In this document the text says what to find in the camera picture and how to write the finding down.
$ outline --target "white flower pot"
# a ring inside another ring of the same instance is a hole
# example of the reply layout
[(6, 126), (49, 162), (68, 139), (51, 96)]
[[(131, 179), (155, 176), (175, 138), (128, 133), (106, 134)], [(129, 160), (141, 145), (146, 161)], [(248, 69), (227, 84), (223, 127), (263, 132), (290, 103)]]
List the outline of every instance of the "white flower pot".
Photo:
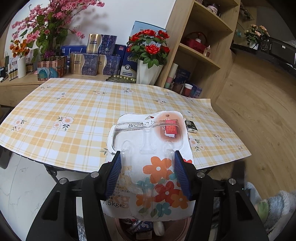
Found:
[(136, 83), (143, 85), (154, 85), (162, 68), (163, 65), (153, 65), (151, 68), (148, 68), (148, 64), (143, 64), (142, 60), (138, 60)]
[(23, 78), (26, 76), (26, 57), (21, 57), (17, 60), (17, 72), (19, 78)]
[(259, 46), (259, 44), (258, 43), (255, 43), (255, 42), (253, 42), (253, 41), (251, 41), (250, 42), (250, 45), (249, 45), (249, 47), (250, 48), (252, 48), (252, 49), (258, 49), (258, 46)]

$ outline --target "gift box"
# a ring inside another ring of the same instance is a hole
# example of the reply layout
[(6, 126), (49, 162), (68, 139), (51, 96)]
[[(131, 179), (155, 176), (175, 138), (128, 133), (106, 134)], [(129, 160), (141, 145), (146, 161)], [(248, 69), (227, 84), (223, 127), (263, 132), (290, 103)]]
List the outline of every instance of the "gift box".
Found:
[(72, 74), (97, 75), (99, 64), (98, 54), (70, 54), (69, 72)]
[(100, 55), (98, 74), (114, 75), (117, 74), (120, 64), (119, 56)]
[(94, 54), (112, 55), (117, 36), (104, 34), (90, 34), (86, 52)]

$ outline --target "orange flowers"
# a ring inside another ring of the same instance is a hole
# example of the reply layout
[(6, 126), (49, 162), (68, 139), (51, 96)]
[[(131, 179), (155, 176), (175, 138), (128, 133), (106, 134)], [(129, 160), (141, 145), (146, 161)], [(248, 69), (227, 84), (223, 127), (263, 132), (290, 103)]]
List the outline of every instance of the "orange flowers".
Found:
[(12, 51), (12, 55), (15, 58), (16, 56), (24, 57), (27, 56), (30, 50), (27, 48), (26, 39), (23, 40), (22, 43), (17, 39), (15, 41), (11, 41), (12, 44), (9, 46), (9, 49)]
[(137, 201), (136, 201), (137, 206), (143, 205), (145, 208), (150, 208), (152, 201), (154, 200), (153, 200), (153, 197), (151, 196), (137, 194)]
[(171, 199), (173, 200), (172, 207), (181, 207), (186, 209), (188, 207), (188, 199), (183, 195), (183, 192), (180, 191), (179, 194), (172, 194)]
[(143, 167), (144, 174), (150, 175), (151, 183), (158, 183), (161, 178), (169, 180), (169, 175), (173, 172), (168, 168), (172, 165), (172, 161), (170, 159), (160, 160), (157, 156), (151, 157), (152, 165), (147, 165)]

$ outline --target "product box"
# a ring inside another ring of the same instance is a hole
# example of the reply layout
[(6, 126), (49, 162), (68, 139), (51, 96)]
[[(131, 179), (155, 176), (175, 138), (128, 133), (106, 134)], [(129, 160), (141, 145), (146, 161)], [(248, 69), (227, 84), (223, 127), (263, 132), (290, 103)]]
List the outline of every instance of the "product box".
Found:
[(160, 28), (160, 27), (157, 27), (155, 25), (148, 24), (148, 23), (135, 21), (135, 23), (133, 24), (133, 29), (131, 31), (131, 36), (133, 36), (134, 34), (140, 32), (140, 31), (143, 31), (145, 29), (151, 29), (151, 30), (154, 30), (156, 32), (158, 32), (159, 30), (162, 30), (162, 31), (166, 32), (166, 30), (164, 28)]
[(90, 34), (87, 42), (87, 53), (112, 55), (117, 36), (104, 34)]
[(119, 73), (120, 75), (137, 78), (138, 61), (133, 60), (132, 57), (133, 54), (131, 52), (125, 52)]
[(98, 74), (114, 75), (118, 73), (120, 64), (119, 56), (100, 55)]
[(86, 45), (65, 45), (61, 47), (62, 56), (67, 56), (67, 66), (70, 65), (70, 54), (72, 53), (86, 53)]
[(189, 79), (189, 77), (190, 77), (189, 71), (178, 67), (176, 71), (176, 77), (174, 78), (174, 83), (183, 84)]
[(190, 85), (192, 85), (192, 89), (191, 92), (189, 94), (190, 98), (198, 98), (200, 93), (202, 92), (202, 88), (198, 87), (195, 84), (190, 83)]
[(69, 72), (72, 74), (97, 75), (99, 64), (98, 54), (70, 54)]
[(119, 56), (120, 57), (119, 66), (122, 66), (122, 61), (123, 61), (123, 57), (124, 57), (125, 52), (126, 52), (126, 46), (125, 45), (115, 44), (113, 56)]

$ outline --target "yellow plaid tablecloth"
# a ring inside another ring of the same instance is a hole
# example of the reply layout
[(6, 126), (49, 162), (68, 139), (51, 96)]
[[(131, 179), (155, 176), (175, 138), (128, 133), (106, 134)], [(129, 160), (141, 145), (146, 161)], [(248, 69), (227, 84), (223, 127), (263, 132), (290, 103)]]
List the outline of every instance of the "yellow plaid tablecloth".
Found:
[(123, 114), (175, 110), (195, 123), (188, 133), (198, 169), (251, 155), (214, 112), (192, 99), (151, 85), (52, 78), (21, 101), (0, 125), (0, 145), (24, 157), (92, 172), (104, 163), (109, 130)]

